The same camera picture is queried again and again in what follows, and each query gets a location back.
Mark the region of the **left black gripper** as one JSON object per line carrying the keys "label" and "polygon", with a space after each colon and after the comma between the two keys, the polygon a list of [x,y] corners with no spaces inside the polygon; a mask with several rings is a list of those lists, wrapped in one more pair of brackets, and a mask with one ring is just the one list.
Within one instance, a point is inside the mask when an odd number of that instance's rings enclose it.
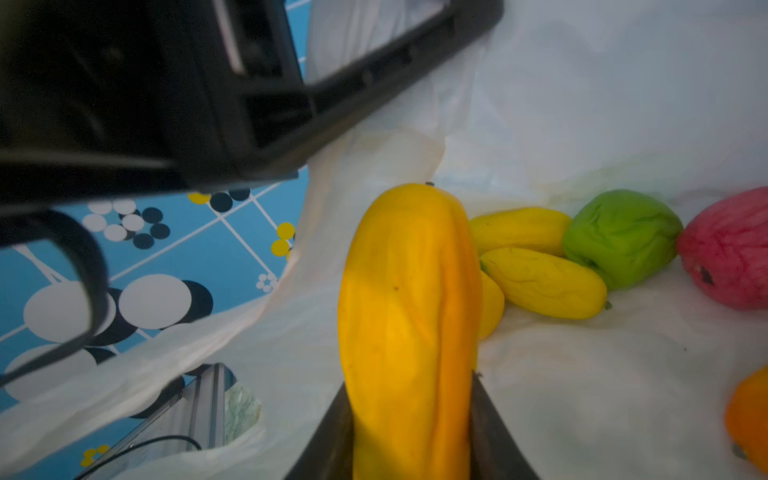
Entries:
{"label": "left black gripper", "polygon": [[281,1],[5,1],[1,203],[279,179],[312,120]]}

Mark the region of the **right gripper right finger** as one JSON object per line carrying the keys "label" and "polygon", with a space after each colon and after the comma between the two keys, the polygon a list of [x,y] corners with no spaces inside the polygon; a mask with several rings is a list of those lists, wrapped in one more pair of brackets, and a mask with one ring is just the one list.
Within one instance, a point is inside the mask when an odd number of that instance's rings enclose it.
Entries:
{"label": "right gripper right finger", "polygon": [[473,373],[470,405],[470,478],[539,480],[485,390]]}

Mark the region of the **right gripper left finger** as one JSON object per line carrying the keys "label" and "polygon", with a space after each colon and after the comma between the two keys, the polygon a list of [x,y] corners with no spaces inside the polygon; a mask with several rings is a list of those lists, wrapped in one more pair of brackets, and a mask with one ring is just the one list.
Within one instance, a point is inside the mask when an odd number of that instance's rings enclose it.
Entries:
{"label": "right gripper left finger", "polygon": [[343,383],[285,480],[352,480],[353,415]]}

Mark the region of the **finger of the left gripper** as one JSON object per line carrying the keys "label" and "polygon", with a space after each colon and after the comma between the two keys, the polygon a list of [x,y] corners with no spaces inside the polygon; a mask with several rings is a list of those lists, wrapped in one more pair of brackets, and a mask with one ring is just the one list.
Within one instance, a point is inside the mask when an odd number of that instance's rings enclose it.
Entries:
{"label": "finger of the left gripper", "polygon": [[447,1],[426,19],[317,81],[293,79],[293,53],[278,79],[250,80],[243,99],[255,140],[249,179],[292,174],[322,147],[426,76],[501,20],[501,1]]}

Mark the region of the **orange yellow papaya fruit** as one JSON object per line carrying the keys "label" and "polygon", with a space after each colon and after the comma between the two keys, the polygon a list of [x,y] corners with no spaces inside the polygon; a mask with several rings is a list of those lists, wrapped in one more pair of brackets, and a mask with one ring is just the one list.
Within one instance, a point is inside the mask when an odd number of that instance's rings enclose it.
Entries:
{"label": "orange yellow papaya fruit", "polygon": [[351,242],[338,303],[357,479],[466,479],[482,310],[469,221],[451,194],[381,194]]}

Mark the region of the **white plastic bag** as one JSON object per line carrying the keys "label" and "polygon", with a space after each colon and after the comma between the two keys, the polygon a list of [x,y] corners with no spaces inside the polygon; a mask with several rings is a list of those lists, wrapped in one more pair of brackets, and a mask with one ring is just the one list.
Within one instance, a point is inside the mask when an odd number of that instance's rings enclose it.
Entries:
{"label": "white plastic bag", "polygon": [[106,257],[109,324],[2,389],[2,475],[74,477],[209,360],[254,394],[256,423],[105,473],[283,477],[343,380],[355,230],[384,191],[428,182],[470,217],[566,214],[568,259],[606,282],[599,315],[511,305],[480,346],[482,382],[540,478],[766,477],[724,422],[767,364],[763,1],[509,1],[294,181],[69,207]]}

